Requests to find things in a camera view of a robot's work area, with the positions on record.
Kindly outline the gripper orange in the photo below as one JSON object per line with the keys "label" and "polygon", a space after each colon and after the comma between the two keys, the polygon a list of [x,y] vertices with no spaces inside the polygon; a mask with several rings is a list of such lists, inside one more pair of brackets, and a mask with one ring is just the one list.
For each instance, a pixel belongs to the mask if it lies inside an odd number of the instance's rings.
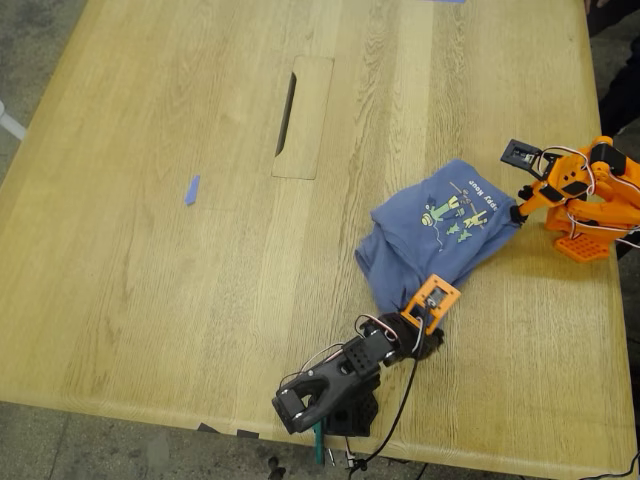
{"label": "gripper orange", "polygon": [[564,203],[571,199],[587,200],[592,181],[582,156],[544,155],[543,158],[547,164],[538,189],[542,197],[530,185],[524,185],[518,191],[523,203],[510,208],[510,219],[517,225],[523,225],[532,212],[546,208],[546,201]]}

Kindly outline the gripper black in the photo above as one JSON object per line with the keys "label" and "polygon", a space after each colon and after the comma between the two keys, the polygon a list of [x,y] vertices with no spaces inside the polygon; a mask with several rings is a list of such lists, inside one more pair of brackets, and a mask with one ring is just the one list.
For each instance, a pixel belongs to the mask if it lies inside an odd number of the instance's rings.
{"label": "gripper black", "polygon": [[392,341],[394,346],[393,359],[401,361],[407,358],[416,358],[421,361],[438,351],[444,342],[444,331],[436,328],[431,334],[424,335],[418,350],[413,353],[416,341],[419,339],[419,330],[400,313],[387,313],[382,316],[382,322],[390,327],[397,339]]}

